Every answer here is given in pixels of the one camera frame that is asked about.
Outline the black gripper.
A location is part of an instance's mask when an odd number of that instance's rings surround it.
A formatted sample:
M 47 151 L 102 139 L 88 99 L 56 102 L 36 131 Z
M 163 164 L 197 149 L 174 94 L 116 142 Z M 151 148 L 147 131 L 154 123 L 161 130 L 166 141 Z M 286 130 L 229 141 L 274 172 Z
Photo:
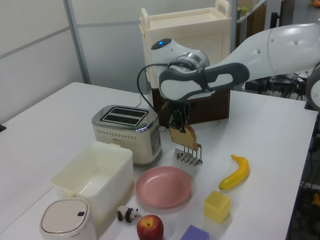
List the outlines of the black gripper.
M 185 125 L 187 124 L 188 117 L 190 115 L 191 106 L 188 102 L 179 102 L 173 100 L 167 100 L 167 108 L 169 111 L 170 119 L 169 119 L 169 127 L 179 130 L 182 133 L 185 133 Z M 180 127 L 174 118 L 174 113 L 179 114 L 179 123 Z

